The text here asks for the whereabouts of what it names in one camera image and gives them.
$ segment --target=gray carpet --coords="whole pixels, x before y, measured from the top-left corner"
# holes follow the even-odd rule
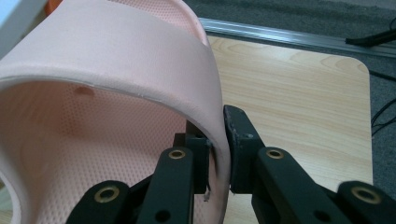
[[[396,17],[394,0],[185,0],[185,2],[198,17],[202,18],[350,38],[387,31],[389,22]],[[248,40],[235,36],[228,37]],[[361,60],[370,70],[396,77],[396,59],[338,50],[301,48],[258,40],[250,41],[345,55]],[[371,77],[370,81],[373,116],[384,104],[396,98],[396,82],[378,77]],[[396,105],[387,110],[378,121],[387,121],[395,114]],[[373,138],[373,172],[375,186],[380,187],[396,200],[395,134],[396,123],[383,129]]]

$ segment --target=wooden table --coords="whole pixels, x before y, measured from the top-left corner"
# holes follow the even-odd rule
[[[364,64],[304,50],[209,40],[224,104],[244,109],[265,145],[286,149],[328,189],[351,179],[372,183],[370,86]],[[0,213],[0,221],[10,214]],[[230,194],[224,223],[258,223],[250,196]]]

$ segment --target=silver metal strip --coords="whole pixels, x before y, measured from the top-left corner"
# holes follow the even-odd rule
[[[340,37],[313,35],[230,21],[216,21],[205,18],[200,18],[200,21],[205,30],[212,33],[236,35],[297,46],[339,49],[349,52],[396,58],[396,43],[392,42],[368,49],[348,45],[345,43],[345,39]]]

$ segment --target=orange object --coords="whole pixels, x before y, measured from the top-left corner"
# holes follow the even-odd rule
[[[58,6],[61,4],[62,0],[49,0],[46,6],[44,7],[44,11],[47,16],[49,16]]]

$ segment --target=pink object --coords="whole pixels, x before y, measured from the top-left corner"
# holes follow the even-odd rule
[[[0,177],[12,223],[65,223],[94,184],[152,174],[186,119],[211,140],[209,202],[222,223],[230,154],[215,59],[177,0],[65,0],[0,61]]]

